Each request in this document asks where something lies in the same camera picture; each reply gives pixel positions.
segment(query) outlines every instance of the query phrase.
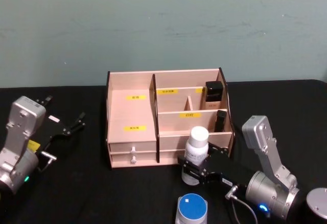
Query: black tablecloth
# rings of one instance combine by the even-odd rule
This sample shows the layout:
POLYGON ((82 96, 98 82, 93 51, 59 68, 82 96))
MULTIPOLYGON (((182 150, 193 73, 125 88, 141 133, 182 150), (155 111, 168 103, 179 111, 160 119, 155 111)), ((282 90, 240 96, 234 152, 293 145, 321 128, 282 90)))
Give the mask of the black tablecloth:
MULTIPOLYGON (((316 80, 232 82, 228 84, 235 127, 251 115, 267 115, 282 162, 300 187, 327 186, 327 84, 316 80)), ((19 190, 1 223, 174 223, 177 199, 189 192, 208 201, 208 223, 234 223, 219 184, 190 187, 179 166, 110 170, 105 148, 104 86, 0 89, 0 142, 11 103, 52 95, 48 111, 67 124, 86 112, 78 140, 58 142, 66 152, 43 174, 34 174, 19 190)), ((254 152, 237 137, 233 159, 261 170, 254 152)), ((242 223, 254 223, 237 205, 242 223)), ((257 212, 260 223, 267 220, 257 212)))

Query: white drawer knob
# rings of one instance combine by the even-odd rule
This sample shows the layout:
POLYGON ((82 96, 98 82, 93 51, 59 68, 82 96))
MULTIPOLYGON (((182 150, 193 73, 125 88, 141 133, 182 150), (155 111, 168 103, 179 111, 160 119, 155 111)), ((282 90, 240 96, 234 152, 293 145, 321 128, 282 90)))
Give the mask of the white drawer knob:
POLYGON ((133 156, 131 159, 131 163, 136 164, 137 160, 136 160, 136 156, 133 156))

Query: wooden organizer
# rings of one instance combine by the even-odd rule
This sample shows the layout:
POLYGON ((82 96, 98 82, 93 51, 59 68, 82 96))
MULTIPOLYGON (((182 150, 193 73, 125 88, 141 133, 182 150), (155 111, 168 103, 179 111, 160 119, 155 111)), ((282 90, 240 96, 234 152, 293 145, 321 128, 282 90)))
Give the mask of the wooden organizer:
POLYGON ((231 151, 234 130, 221 68, 207 70, 108 72, 107 139, 112 168, 177 164, 194 126, 209 141, 231 151), (219 109, 227 112, 224 132, 213 132, 217 109, 201 110, 207 81, 224 86, 219 109))

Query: yellow label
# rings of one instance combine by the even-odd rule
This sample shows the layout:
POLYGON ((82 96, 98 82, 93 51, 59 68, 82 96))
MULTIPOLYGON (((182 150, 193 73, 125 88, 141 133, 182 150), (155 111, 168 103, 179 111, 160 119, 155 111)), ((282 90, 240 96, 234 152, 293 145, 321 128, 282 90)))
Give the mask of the yellow label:
POLYGON ((162 89, 162 90, 157 90, 157 94, 159 95, 172 95, 172 94, 177 94, 178 89, 162 89))
POLYGON ((201 113, 180 113, 180 118, 200 118, 201 113))
POLYGON ((196 92, 197 94, 200 94, 200 93, 203 92, 203 88, 202 88, 202 87, 201 87, 201 88, 197 88, 197 89, 195 90, 195 92, 196 92))
POLYGON ((39 149, 40 144, 37 143, 37 142, 35 142, 35 141, 29 140, 29 143, 28 143, 27 147, 28 147, 31 151, 36 152, 37 149, 39 149))
POLYGON ((140 131, 140 130, 147 130, 145 125, 142 126, 126 126, 124 131, 140 131))
POLYGON ((126 97, 127 100, 145 100, 145 95, 129 95, 126 97))

